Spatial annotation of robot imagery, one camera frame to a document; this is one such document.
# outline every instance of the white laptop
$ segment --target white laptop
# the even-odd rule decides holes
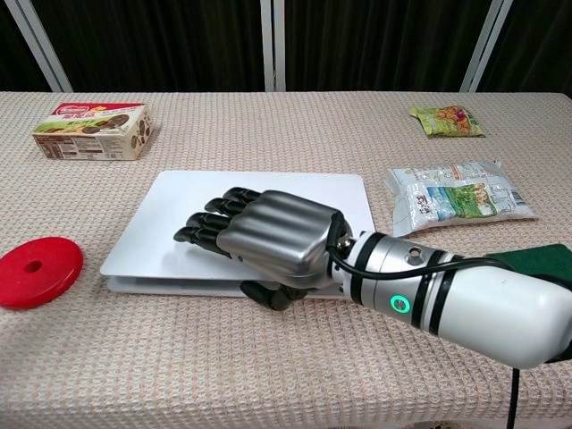
[[[242,187],[277,189],[340,209],[358,235],[372,231],[366,189],[355,174],[302,172],[184,172],[159,174],[137,213],[101,266],[110,290],[160,295],[242,297],[240,283],[260,281],[277,287],[255,270],[172,236],[205,204]],[[343,298],[337,288],[309,298]]]

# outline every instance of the red plastic disc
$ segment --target red plastic disc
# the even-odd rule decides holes
[[[59,297],[80,275],[83,255],[60,237],[29,241],[0,259],[0,307],[33,308]]]

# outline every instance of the green led ring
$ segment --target green led ring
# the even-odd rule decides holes
[[[398,308],[396,305],[397,301],[401,301],[403,304],[405,304],[405,307]],[[393,308],[398,313],[402,314],[408,313],[409,310],[411,309],[411,304],[409,304],[409,300],[405,298],[403,295],[393,295],[390,299],[390,304],[391,308]]]

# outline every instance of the center hole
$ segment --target center hole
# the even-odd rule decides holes
[[[42,261],[32,261],[24,266],[24,271],[26,273],[35,273],[42,267]]]

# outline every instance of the green cloth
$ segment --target green cloth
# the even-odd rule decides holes
[[[512,266],[517,273],[548,274],[572,282],[572,252],[563,244],[486,255]]]

